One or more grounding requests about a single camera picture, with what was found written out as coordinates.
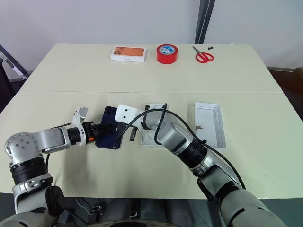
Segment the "orange phone box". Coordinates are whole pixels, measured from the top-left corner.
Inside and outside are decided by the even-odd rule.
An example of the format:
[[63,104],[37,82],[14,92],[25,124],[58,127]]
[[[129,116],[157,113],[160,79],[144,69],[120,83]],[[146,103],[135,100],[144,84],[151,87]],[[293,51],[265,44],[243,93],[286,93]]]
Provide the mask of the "orange phone box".
[[146,48],[115,46],[110,54],[110,59],[114,61],[145,62],[146,53]]

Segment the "floor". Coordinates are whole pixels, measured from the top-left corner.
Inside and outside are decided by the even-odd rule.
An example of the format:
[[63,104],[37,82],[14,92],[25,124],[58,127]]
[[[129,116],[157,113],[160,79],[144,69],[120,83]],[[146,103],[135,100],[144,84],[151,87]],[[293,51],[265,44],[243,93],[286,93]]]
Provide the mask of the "floor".
[[[86,222],[89,221],[89,215],[83,207],[80,207],[76,203],[76,199],[69,197],[70,203],[75,207],[75,214],[84,219]],[[90,207],[94,205],[102,204],[108,206],[112,199],[109,198],[85,198]],[[142,219],[149,219],[149,217],[155,217],[154,220],[167,221],[165,214],[161,215],[159,210],[160,206],[155,206],[154,204],[161,204],[164,200],[140,200],[141,205],[136,211],[138,211],[139,216]],[[206,200],[186,200],[189,204],[189,213],[192,215],[193,227],[221,227],[219,210],[214,204],[209,203]],[[274,212],[288,227],[303,227],[303,198],[302,199],[279,199],[279,200],[262,200],[262,202]],[[81,199],[78,198],[78,203],[86,207],[90,211],[90,207]],[[0,193],[0,221],[10,217],[15,213],[13,205],[13,195],[8,193]],[[86,226],[80,220],[74,219],[76,224],[80,227]],[[69,216],[67,218],[67,213],[63,213],[57,224],[57,227],[72,227],[76,226]]]
[[[279,83],[279,78],[283,74],[285,75],[285,72],[279,72],[279,71],[271,71],[271,74],[276,79],[276,81]],[[13,89],[15,92],[18,92],[19,89],[22,87],[24,81],[20,82],[13,82],[11,83]],[[300,94],[293,92],[285,87],[282,87],[284,93],[288,97],[289,101],[295,108],[295,110],[298,112],[298,115],[303,119],[303,110],[301,108],[302,105],[302,97]],[[10,94],[5,94],[0,99],[0,112],[4,109],[5,105],[9,102],[11,99]],[[111,199],[102,199],[102,198],[86,198],[90,206],[93,206],[95,204],[108,204]],[[75,212],[77,215],[88,221],[88,215],[84,208],[80,207],[77,203],[75,198],[70,198],[71,203],[75,207]],[[278,215],[284,223],[289,227],[303,227],[303,198],[299,199],[279,199],[279,200],[262,200],[265,205],[273,211],[276,215]],[[162,200],[149,200],[149,203],[162,203]],[[85,204],[83,201],[81,202],[82,206],[85,206],[87,209],[89,209],[88,205]],[[222,226],[219,222],[219,213],[218,208],[214,206],[213,204],[210,204],[206,200],[188,200],[190,212],[192,214],[193,220],[194,220],[194,226],[196,227],[218,227]],[[139,207],[139,213],[142,215],[142,217],[146,216],[146,214],[150,214],[150,212],[154,212],[155,210],[158,211],[158,208],[155,208],[154,205],[149,205],[150,210],[146,210],[143,207]],[[13,215],[15,213],[14,211],[14,205],[13,205],[13,195],[7,194],[7,193],[0,193],[0,221],[6,219],[7,217]],[[162,217],[162,219],[165,219],[165,216],[157,215],[157,218]],[[64,219],[66,218],[66,215],[62,215],[60,217],[61,222],[65,222]],[[85,226],[83,223],[81,223],[79,220],[76,220],[76,224],[80,227]],[[57,226],[76,226],[73,222],[69,222],[68,224],[58,224]]]

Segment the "white table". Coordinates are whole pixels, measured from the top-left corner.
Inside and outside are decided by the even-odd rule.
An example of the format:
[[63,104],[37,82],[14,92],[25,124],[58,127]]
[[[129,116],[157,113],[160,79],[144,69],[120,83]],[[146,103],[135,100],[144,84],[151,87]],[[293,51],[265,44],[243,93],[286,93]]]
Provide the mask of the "white table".
[[[36,132],[71,121],[78,104],[87,121],[100,122],[104,107],[169,104],[194,125],[194,102],[219,103],[227,150],[246,187],[259,198],[303,197],[303,123],[283,93],[19,92],[0,115],[0,144],[17,132]],[[163,148],[141,148],[124,136],[119,150],[90,144],[53,153],[49,172],[66,196],[201,199],[196,178]],[[11,192],[9,158],[0,152],[1,192]]]
[[[114,45],[58,44],[0,114],[0,144],[17,132],[36,132],[71,121],[79,104],[100,123],[107,105],[143,109],[169,104],[191,127],[194,102],[220,104],[227,150],[247,188],[259,198],[303,197],[300,170],[303,123],[249,45],[195,45],[214,62],[200,64],[191,45],[177,45],[178,60],[111,61]],[[205,198],[196,178],[163,148],[141,148],[124,136],[119,150],[90,144],[50,156],[49,172],[66,196]],[[0,192],[11,192],[9,158],[0,152]]]

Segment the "blue phone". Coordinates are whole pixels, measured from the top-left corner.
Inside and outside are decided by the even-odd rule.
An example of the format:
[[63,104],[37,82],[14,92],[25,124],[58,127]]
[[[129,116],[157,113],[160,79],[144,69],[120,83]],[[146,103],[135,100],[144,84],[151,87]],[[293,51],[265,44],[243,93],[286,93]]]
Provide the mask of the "blue phone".
[[116,138],[120,135],[121,131],[125,128],[126,124],[115,121],[115,114],[117,108],[112,106],[105,107],[101,126],[109,128],[109,130],[104,130],[101,135],[96,138],[96,147],[98,148],[107,148],[107,149],[119,149],[121,146],[122,138],[118,141],[116,147],[114,148],[114,143]]

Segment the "gray wall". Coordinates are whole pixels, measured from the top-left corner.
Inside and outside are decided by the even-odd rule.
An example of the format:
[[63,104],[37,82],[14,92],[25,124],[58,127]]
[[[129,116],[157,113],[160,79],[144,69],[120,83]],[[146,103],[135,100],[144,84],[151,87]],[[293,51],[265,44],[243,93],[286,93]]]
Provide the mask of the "gray wall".
[[251,44],[266,66],[303,67],[303,0],[216,0],[205,44]]
[[34,70],[56,43],[191,44],[199,2],[1,0],[0,44],[26,70]]

